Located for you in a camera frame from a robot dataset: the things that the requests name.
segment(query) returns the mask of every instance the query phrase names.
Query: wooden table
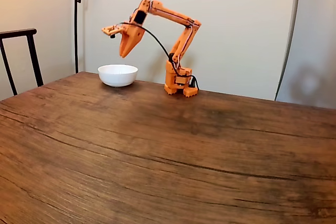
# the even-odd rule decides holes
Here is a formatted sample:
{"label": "wooden table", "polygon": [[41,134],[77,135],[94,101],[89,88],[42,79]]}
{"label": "wooden table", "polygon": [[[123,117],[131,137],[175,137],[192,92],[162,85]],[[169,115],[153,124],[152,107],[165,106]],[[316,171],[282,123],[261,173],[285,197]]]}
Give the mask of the wooden table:
{"label": "wooden table", "polygon": [[0,102],[0,223],[336,223],[336,111],[79,73]]}

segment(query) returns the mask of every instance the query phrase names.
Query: white wall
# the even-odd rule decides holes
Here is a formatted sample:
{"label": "white wall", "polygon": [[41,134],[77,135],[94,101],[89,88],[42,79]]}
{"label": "white wall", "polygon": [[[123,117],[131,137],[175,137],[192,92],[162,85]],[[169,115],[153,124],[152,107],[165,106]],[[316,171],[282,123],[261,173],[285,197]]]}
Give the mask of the white wall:
{"label": "white wall", "polygon": [[[127,20],[141,0],[85,0],[85,68],[125,63],[139,68],[138,79],[164,82],[166,57],[149,36],[125,58],[120,36],[100,29]],[[293,0],[160,0],[164,6],[202,23],[182,65],[193,68],[204,90],[274,99],[285,56]],[[144,27],[171,49],[183,27],[150,16]]]}
{"label": "white wall", "polygon": [[[44,83],[74,72],[72,0],[0,0],[0,31],[36,28],[37,57]],[[17,91],[36,87],[26,37],[5,39],[4,46]],[[0,58],[0,100],[12,96]]]}
{"label": "white wall", "polygon": [[336,109],[336,0],[299,0],[277,100]]}

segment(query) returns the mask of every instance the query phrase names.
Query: chair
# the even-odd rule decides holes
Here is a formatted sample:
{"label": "chair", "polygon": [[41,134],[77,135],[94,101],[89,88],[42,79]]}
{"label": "chair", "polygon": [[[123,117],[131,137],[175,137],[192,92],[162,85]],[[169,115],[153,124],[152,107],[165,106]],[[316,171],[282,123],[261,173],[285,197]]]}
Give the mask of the chair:
{"label": "chair", "polygon": [[14,80],[11,74],[11,70],[9,69],[9,64],[6,57],[5,47],[3,43],[3,39],[7,38],[15,38],[15,37],[21,37],[21,36],[27,36],[28,46],[29,46],[29,52],[30,52],[30,58],[31,62],[33,64],[34,74],[37,86],[40,87],[43,85],[42,75],[40,66],[38,64],[38,59],[36,55],[36,48],[34,44],[34,38],[33,35],[37,33],[36,29],[24,29],[24,30],[16,30],[16,31],[5,31],[0,32],[0,50],[2,54],[2,58],[4,59],[4,64],[6,68],[6,72],[8,75],[9,83],[11,84],[10,87],[12,88],[13,95],[17,95],[17,91],[14,85]]}

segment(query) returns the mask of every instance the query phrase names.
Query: orange robotic arm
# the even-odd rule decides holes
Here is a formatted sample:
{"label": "orange robotic arm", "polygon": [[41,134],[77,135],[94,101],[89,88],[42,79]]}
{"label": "orange robotic arm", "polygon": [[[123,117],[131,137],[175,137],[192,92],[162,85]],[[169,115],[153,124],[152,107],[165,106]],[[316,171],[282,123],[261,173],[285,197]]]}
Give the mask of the orange robotic arm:
{"label": "orange robotic arm", "polygon": [[169,54],[169,60],[166,62],[166,80],[164,88],[168,94],[174,94],[178,89],[183,89],[183,93],[186,97],[196,95],[198,88],[191,87],[189,84],[192,70],[190,68],[182,68],[180,60],[201,26],[199,21],[166,9],[159,1],[142,0],[139,7],[130,16],[129,23],[122,23],[121,27],[106,27],[103,28],[102,31],[111,36],[111,38],[114,38],[117,33],[122,34],[119,54],[124,58],[142,39],[145,32],[145,29],[142,28],[142,24],[148,13],[167,18],[185,26],[183,33]]}

